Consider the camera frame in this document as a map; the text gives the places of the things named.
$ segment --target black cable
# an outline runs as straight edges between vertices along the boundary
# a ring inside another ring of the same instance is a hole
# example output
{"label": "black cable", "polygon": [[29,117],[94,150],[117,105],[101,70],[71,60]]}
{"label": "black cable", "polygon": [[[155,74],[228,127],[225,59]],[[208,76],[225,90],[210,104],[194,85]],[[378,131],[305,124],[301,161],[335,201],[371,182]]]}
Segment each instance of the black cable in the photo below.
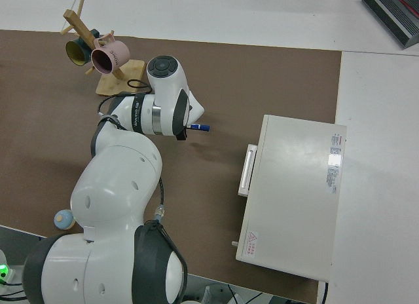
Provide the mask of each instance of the black cable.
{"label": "black cable", "polygon": [[3,297],[3,296],[0,296],[0,301],[4,301],[4,302],[23,301],[25,299],[27,299],[26,296],[22,296],[22,297]]}
{"label": "black cable", "polygon": [[255,296],[253,296],[249,301],[247,301],[246,303],[244,303],[244,304],[249,304],[250,302],[252,302],[256,297],[258,297],[258,296],[261,296],[263,293],[261,292],[261,293],[259,293],[258,295],[255,295]]}
{"label": "black cable", "polygon": [[228,289],[229,289],[229,290],[230,290],[230,292],[231,292],[231,295],[233,295],[233,299],[234,299],[234,301],[236,302],[236,304],[238,304],[238,303],[237,303],[236,296],[234,295],[233,290],[231,290],[230,284],[227,284],[227,286],[228,286]]}
{"label": "black cable", "polygon": [[[130,85],[130,82],[131,81],[138,81],[138,82],[140,82],[140,83],[142,83],[143,84],[143,86],[133,86],[133,85]],[[137,94],[150,94],[153,90],[152,90],[152,88],[151,88],[151,85],[149,85],[148,83],[145,83],[144,81],[141,81],[141,80],[139,80],[139,79],[130,79],[130,80],[128,80],[127,81],[127,83],[126,83],[128,86],[130,86],[130,87],[132,87],[132,88],[150,88],[150,90],[148,90],[148,91],[145,91],[145,92],[125,92],[125,93],[118,93],[118,94],[114,94],[114,95],[112,95],[112,96],[108,96],[107,98],[105,98],[102,102],[100,102],[99,103],[99,106],[98,106],[98,114],[100,114],[101,113],[101,111],[100,111],[100,108],[102,107],[102,105],[107,101],[107,100],[110,100],[110,99],[112,99],[112,98],[116,98],[116,97],[126,97],[126,96],[135,96],[135,95],[137,95]]]}
{"label": "black cable", "polygon": [[159,179],[158,184],[160,185],[160,204],[164,204],[164,187],[162,178]]}
{"label": "black cable", "polygon": [[110,116],[105,116],[102,120],[101,120],[101,122],[103,122],[103,121],[108,121],[108,122],[110,122],[110,123],[112,123],[112,124],[114,124],[118,129],[122,129],[122,130],[126,130],[126,128],[125,127],[123,127],[120,123],[118,123],[118,122],[116,122],[112,117],[110,117]]}
{"label": "black cable", "polygon": [[0,295],[0,296],[11,296],[11,295],[14,295],[14,294],[19,294],[19,293],[22,293],[22,292],[24,292],[24,291],[22,290],[22,291],[17,291],[17,292],[14,292],[14,293],[2,294],[2,295]]}
{"label": "black cable", "polygon": [[22,283],[7,283],[3,280],[0,280],[0,284],[4,285],[4,286],[21,286]]}
{"label": "black cable", "polygon": [[[136,82],[138,82],[138,83],[142,83],[143,84],[143,86],[133,86],[133,85],[131,85],[130,83],[131,82],[134,82],[134,81],[136,81]],[[128,80],[127,82],[126,82],[126,84],[128,85],[128,86],[130,86],[131,88],[134,88],[134,89],[144,89],[144,88],[150,88],[151,89],[151,85],[149,85],[148,83],[146,83],[146,82],[144,82],[144,81],[141,81],[141,80],[139,80],[139,79],[130,79],[130,80]]]}
{"label": "black cable", "polygon": [[326,285],[325,285],[325,293],[323,294],[323,301],[321,301],[321,304],[325,304],[326,303],[328,289],[329,289],[329,284],[326,282]]}

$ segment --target sticker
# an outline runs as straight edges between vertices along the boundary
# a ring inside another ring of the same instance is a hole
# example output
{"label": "sticker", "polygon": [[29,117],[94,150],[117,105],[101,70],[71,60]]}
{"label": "sticker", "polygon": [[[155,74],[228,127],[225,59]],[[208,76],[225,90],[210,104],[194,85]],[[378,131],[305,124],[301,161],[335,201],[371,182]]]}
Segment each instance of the sticker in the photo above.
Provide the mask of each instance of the sticker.
{"label": "sticker", "polygon": [[258,232],[255,232],[255,231],[249,231],[249,233],[247,234],[245,256],[252,257],[252,258],[255,257],[258,236],[259,236]]}
{"label": "sticker", "polygon": [[327,192],[336,194],[339,184],[339,170],[342,166],[342,143],[341,134],[334,134],[330,141],[330,154],[327,161]]}

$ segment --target blue ball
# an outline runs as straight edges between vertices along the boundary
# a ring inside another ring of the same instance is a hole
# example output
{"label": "blue ball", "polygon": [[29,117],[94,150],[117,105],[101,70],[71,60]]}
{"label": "blue ball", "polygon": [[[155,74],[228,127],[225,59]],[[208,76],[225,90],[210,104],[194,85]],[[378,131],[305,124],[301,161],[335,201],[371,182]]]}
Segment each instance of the blue ball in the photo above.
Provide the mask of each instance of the blue ball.
{"label": "blue ball", "polygon": [[54,224],[61,230],[68,230],[74,225],[74,217],[71,210],[60,210],[54,217]]}

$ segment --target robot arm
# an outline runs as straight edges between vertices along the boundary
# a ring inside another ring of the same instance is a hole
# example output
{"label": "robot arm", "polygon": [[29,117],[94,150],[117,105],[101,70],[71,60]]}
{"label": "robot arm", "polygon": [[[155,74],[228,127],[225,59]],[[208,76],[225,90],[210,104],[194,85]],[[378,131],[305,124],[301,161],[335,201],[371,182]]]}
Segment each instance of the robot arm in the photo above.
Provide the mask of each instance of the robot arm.
{"label": "robot arm", "polygon": [[155,93],[114,98],[92,139],[92,160],[71,195],[84,233],[45,239],[28,256],[23,286],[31,304],[181,299],[186,263],[158,220],[143,222],[162,170],[143,134],[182,139],[204,109],[175,58],[151,60],[147,74]]}

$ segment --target gray box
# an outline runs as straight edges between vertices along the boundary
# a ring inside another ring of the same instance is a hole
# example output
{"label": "gray box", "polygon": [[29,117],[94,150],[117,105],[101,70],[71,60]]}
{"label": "gray box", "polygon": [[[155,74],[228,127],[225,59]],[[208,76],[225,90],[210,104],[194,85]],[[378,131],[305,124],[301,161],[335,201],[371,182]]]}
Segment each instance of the gray box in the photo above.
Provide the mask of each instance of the gray box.
{"label": "gray box", "polygon": [[[419,19],[399,0],[362,0],[394,34],[403,48],[419,42]],[[419,0],[404,0],[418,9]]]}

